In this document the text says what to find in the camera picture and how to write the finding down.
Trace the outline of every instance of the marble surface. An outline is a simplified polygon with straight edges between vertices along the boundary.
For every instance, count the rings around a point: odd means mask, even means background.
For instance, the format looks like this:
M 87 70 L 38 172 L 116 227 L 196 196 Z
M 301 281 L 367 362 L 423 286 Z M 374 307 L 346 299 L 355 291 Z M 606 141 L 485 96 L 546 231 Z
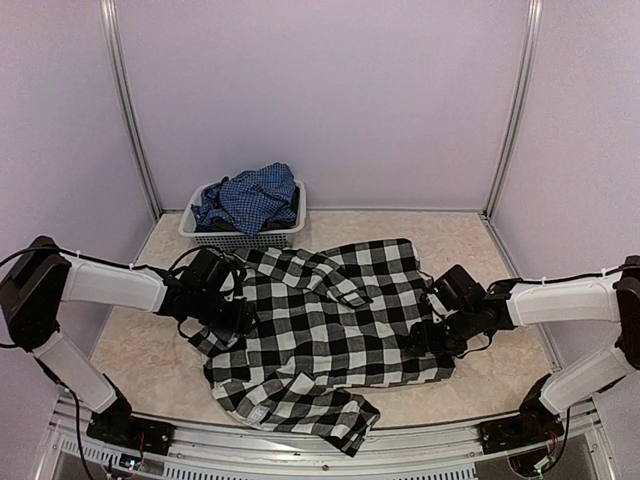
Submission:
M 190 240 L 178 235 L 180 216 L 162 217 L 138 263 L 167 268 Z M 508 277 L 476 214 L 424 212 L 309 212 L 296 246 L 323 250 L 355 241 L 405 237 L 422 270 L 439 276 L 455 263 L 487 286 Z M 186 325 L 197 329 L 194 321 Z M 470 343 L 477 348 L 485 341 Z M 134 410 L 223 425 L 239 425 L 211 396 L 200 354 L 171 318 L 114 308 L 93 362 L 123 391 Z M 538 333 L 498 332 L 491 348 L 457 361 L 452 378 L 392 389 L 360 388 L 381 412 L 375 428 L 425 425 L 515 410 L 533 383 L 550 371 Z

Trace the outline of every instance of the checkered shirt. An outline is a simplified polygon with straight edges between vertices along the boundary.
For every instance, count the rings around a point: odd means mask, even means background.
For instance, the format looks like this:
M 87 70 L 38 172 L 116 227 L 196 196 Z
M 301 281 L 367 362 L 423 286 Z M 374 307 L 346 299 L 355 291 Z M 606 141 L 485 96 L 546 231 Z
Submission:
M 430 318 L 408 240 L 346 245 L 321 253 L 236 250 L 248 267 L 243 293 L 257 320 L 243 338 L 203 329 L 213 396 L 251 427 L 319 435 L 353 456 L 380 412 L 349 387 L 391 387 L 449 378 L 450 358 L 407 348 L 411 325 Z
M 210 231 L 216 218 L 250 236 L 258 234 L 268 220 L 295 222 L 296 212 L 291 209 L 295 190 L 293 174 L 282 163 L 225 179 L 202 191 L 202 205 L 191 205 L 196 231 Z

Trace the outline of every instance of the white plastic basket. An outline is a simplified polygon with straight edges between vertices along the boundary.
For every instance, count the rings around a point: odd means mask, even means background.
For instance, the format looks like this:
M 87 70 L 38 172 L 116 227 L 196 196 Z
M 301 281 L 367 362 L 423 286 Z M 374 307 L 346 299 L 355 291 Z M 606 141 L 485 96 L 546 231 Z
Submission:
M 191 196 L 187 208 L 182 214 L 178 233 L 181 236 L 191 238 L 198 245 L 213 245 L 222 250 L 234 250 L 236 248 L 260 248 L 275 247 L 289 248 L 293 245 L 295 236 L 304 228 L 304 220 L 307 216 L 307 191 L 304 183 L 296 180 L 296 186 L 300 192 L 300 200 L 298 201 L 298 215 L 296 224 L 286 230 L 269 230 L 268 232 L 258 233 L 255 237 L 250 237 L 239 232 L 197 232 L 196 220 L 193 218 L 191 205 L 201 205 L 201 193 L 211 184 L 202 185 Z

